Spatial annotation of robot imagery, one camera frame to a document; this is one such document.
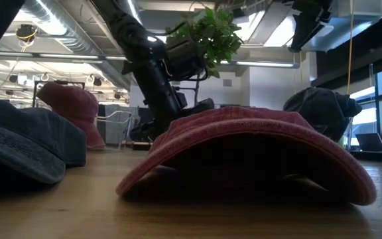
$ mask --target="laptop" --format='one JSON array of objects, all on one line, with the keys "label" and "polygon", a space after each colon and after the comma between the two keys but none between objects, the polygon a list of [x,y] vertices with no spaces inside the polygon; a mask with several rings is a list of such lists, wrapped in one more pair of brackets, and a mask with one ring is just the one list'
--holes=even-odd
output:
[{"label": "laptop", "polygon": [[378,133],[361,133],[356,138],[362,151],[382,152],[382,140]]}]

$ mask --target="red hat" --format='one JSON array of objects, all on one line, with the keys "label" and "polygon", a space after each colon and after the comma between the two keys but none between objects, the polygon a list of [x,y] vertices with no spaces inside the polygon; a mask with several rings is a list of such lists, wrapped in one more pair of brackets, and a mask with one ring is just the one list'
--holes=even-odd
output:
[{"label": "red hat", "polygon": [[96,97],[77,86],[62,86],[49,82],[37,94],[52,110],[72,122],[86,134],[86,146],[92,149],[105,147],[96,126],[98,113]]},{"label": "red hat", "polygon": [[221,187],[301,175],[354,204],[371,204],[377,196],[356,159],[296,112],[231,107],[178,119],[120,182],[117,194],[159,165],[196,177],[209,171],[207,183]]}]

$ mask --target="wooden table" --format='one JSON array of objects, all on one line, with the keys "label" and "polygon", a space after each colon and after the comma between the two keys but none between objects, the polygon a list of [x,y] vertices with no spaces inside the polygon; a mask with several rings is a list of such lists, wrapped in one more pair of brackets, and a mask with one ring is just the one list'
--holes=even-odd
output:
[{"label": "wooden table", "polygon": [[365,207],[119,198],[117,183],[145,155],[89,153],[86,167],[69,169],[51,189],[0,195],[0,238],[382,238],[382,163],[364,163],[379,193]]}]

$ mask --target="desk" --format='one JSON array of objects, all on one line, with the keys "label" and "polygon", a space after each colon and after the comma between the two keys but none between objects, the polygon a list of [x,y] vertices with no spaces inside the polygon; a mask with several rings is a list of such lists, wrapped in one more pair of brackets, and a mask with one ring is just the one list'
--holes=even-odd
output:
[{"label": "desk", "polygon": [[382,238],[382,163],[364,163],[379,193],[365,207],[120,199],[117,183],[146,154],[88,153],[55,187],[0,195],[0,238]]}]

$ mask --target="hat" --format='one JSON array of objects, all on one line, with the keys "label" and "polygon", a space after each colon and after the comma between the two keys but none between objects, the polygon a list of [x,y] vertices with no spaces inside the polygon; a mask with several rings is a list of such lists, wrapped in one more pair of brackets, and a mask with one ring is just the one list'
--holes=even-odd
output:
[{"label": "hat", "polygon": [[96,97],[77,87],[46,83],[37,94],[52,110],[63,116],[86,133],[88,148],[101,149],[105,143],[94,125],[98,113]]},{"label": "hat", "polygon": [[0,100],[0,168],[34,181],[61,181],[66,166],[86,163],[85,133],[46,109],[18,110]]},{"label": "hat", "polygon": [[284,111],[298,112],[317,132],[338,142],[350,117],[359,114],[362,107],[349,95],[310,87],[293,95],[285,103]]},{"label": "hat", "polygon": [[261,187],[301,175],[354,204],[376,198],[365,169],[295,112],[230,107],[178,119],[120,182],[117,194],[159,165],[218,187]]}]

